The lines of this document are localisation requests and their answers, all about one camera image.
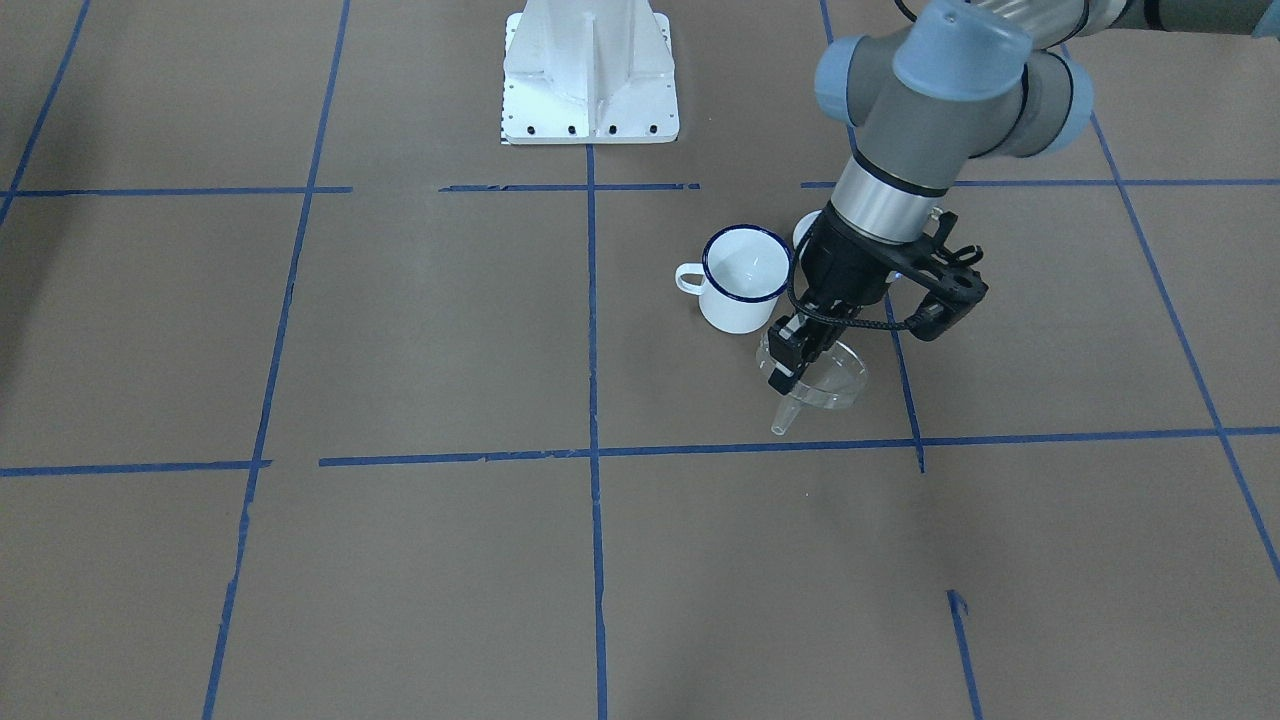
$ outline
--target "blue joint cap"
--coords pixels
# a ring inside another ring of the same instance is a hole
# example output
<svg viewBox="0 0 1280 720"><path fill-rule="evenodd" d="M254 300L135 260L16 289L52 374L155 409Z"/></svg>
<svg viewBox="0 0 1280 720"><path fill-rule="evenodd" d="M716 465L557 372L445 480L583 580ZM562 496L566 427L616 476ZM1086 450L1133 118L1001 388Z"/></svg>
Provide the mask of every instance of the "blue joint cap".
<svg viewBox="0 0 1280 720"><path fill-rule="evenodd" d="M1093 114L1093 79L1085 72L1084 65L1068 58L1059 58L1066 65L1068 74L1071 76L1071 106L1066 110L1066 122L1057 132L1053 142L1036 155L1048 155L1070 145L1084 128L1089 126L1089 115Z"/></svg>
<svg viewBox="0 0 1280 720"><path fill-rule="evenodd" d="M963 0L933 0L893 54L893 74L938 100L989 100L1018 85L1030 54L1032 36L1012 20Z"/></svg>
<svg viewBox="0 0 1280 720"><path fill-rule="evenodd" d="M1272 0L1266 13L1258 19L1253 28L1253 37L1280 38L1280 0Z"/></svg>
<svg viewBox="0 0 1280 720"><path fill-rule="evenodd" d="M854 119L849 117L849 68L854 64L854 51L864 37L867 36L841 37L828 45L813 73L813 94L818 96L818 108L828 118L850 127Z"/></svg>

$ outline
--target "white bracket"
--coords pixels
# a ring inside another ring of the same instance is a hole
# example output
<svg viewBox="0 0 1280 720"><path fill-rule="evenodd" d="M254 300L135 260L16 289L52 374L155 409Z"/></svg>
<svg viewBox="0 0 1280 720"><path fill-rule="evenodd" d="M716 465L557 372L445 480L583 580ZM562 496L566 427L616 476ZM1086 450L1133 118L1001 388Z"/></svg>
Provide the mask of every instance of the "white bracket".
<svg viewBox="0 0 1280 720"><path fill-rule="evenodd" d="M507 18L502 138L671 142L680 133L671 22L649 0L529 0Z"/></svg>

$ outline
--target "mug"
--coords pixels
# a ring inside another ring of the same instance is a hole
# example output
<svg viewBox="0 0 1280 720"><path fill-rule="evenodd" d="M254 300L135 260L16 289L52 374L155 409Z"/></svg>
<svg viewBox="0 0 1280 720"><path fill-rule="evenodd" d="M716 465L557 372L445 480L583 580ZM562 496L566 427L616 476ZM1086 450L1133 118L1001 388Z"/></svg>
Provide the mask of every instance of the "mug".
<svg viewBox="0 0 1280 720"><path fill-rule="evenodd" d="M713 327L744 334L769 322L790 273L786 241L758 225L731 225L707 241L701 263L676 268L676 287L698 296L698 307ZM689 275L703 282L690 283Z"/></svg>

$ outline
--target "mug rim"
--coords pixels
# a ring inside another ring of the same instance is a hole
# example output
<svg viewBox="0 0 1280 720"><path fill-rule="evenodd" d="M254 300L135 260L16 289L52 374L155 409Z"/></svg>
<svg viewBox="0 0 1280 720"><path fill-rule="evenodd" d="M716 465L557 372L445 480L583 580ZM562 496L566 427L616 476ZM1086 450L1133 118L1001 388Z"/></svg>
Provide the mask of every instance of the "mug rim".
<svg viewBox="0 0 1280 720"><path fill-rule="evenodd" d="M785 240L782 240L781 237L778 237L778 233L776 233L776 232L773 232L773 231L771 231L768 228L762 228L760 225L753 225L750 223L740 223L740 224L736 224L736 225L730 225L727 228L722 228L716 234L713 234L710 240L707 241L707 245L703 247L703 274L707 277L707 282L712 283L712 287L714 287L721 295L723 295L723 296L726 296L726 297L728 297L731 300L736 300L739 302L768 302L769 300L773 300L774 297L778 297L780 295L782 295L783 292L786 292L786 290L787 290L787 281L786 279L782 281L782 284L778 287L778 290L774 290L773 292L771 292L768 295L764 295L762 297L742 297L741 295L736 295L736 293L732 293L732 292L724 290L724 286L722 286L721 283L718 283L716 281L716 277L712 275L712 266L710 266L710 263L708 263L708 258L709 258L710 251L712 251L712 245L714 245L716 241L719 240L721 236L723 236L723 234L726 234L726 233L728 233L731 231L744 231L744 229L745 231L759 231L759 232L763 232L764 234L772 237L773 242L778 243L778 247L782 249L782 252L787 258L787 270L788 272L791 270L791 247L787 246L787 243L786 243Z"/></svg>

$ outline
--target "mug handle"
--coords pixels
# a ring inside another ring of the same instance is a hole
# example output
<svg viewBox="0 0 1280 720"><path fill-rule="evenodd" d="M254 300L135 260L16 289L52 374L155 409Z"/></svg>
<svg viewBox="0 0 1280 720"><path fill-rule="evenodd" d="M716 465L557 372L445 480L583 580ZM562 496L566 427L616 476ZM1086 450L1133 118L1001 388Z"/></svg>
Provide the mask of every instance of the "mug handle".
<svg viewBox="0 0 1280 720"><path fill-rule="evenodd" d="M684 265L676 268L676 287L687 292L689 295L701 295L704 283L690 283L685 282L685 275L698 275L705 277L707 273L703 270L701 263L685 263Z"/></svg>

